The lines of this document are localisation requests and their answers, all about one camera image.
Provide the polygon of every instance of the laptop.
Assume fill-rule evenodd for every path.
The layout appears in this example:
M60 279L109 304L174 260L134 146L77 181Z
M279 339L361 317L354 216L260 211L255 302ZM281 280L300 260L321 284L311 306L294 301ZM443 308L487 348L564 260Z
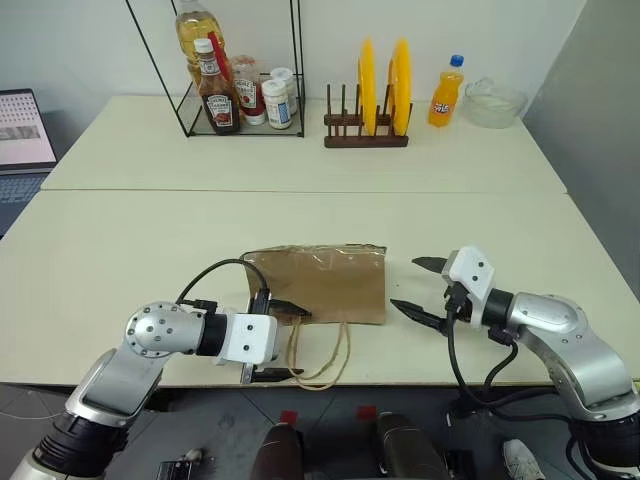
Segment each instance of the laptop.
M0 90L0 238L55 165L33 91Z

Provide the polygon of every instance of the spice jar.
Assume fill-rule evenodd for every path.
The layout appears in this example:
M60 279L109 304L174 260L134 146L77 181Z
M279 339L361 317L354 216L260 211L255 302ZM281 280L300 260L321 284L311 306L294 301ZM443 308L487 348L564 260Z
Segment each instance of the spice jar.
M267 107L269 125L278 130L291 125L289 113L289 95L282 80L267 80L262 83L262 95Z
M278 67L271 70L271 78L274 80L282 80L287 86L287 95L289 96L289 112L295 115L298 111L298 102L296 95L298 92L296 82L294 81L293 72L287 67Z
M256 61L248 55L231 58L233 84L240 97L240 108L250 125L262 125L266 119Z

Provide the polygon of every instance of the yellow plate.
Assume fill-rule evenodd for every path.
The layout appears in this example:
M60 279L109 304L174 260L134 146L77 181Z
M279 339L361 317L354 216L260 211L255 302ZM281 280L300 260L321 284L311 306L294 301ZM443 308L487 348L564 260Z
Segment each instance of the yellow plate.
M365 39L362 44L358 60L358 81L364 127L369 135L373 135L376 127L376 69L371 38Z
M389 105L387 112L391 114L395 105L393 129L396 135L407 133L409 126L409 110L411 108L411 57L409 42L398 40L393 49L393 57L389 62Z

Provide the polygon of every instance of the red tag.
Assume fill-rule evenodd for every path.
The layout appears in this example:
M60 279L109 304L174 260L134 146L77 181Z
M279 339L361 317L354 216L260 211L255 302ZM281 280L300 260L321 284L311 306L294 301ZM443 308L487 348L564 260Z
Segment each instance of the red tag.
M358 407L358 410L356 412L356 417L358 417L358 420L375 420L377 416L378 409L375 405L363 405L361 407Z
M209 40L211 40L211 45L213 45L213 53L216 56L216 61L218 62L218 67L220 67L220 73L227 80L227 82L231 81L231 76L229 75L229 71L227 70L227 64L225 60L225 54L222 51L222 47L218 43L218 37L216 37L215 32L209 32Z
M292 427L296 424L298 420L298 412L293 410L283 410L280 412L280 423L286 423L291 425Z

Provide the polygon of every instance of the white table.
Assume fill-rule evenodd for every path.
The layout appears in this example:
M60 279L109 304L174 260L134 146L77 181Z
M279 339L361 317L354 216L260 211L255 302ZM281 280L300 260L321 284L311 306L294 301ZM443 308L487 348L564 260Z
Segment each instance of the white table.
M205 266L260 247L343 242L386 245L387 296L435 313L444 282L410 260L477 244L499 288L575 300L640 377L640 306L566 195L45 191L0 242L0 381L75 384L119 344L134 310L175 299ZM244 272L220 270L194 296L242 308ZM391 305L387 313L384 326L352 327L340 383L452 384L445 339ZM463 373L480 382L507 351L468 326L457 332ZM336 325L304 327L301 366L321 365L336 334ZM177 355L163 385L237 385L239 377L238 366ZM545 381L525 349L498 377Z
M522 122L504 130L456 115L426 124L416 105L398 149L326 149L324 102L305 138L186 138L164 97L114 97L43 184L47 190L566 193Z

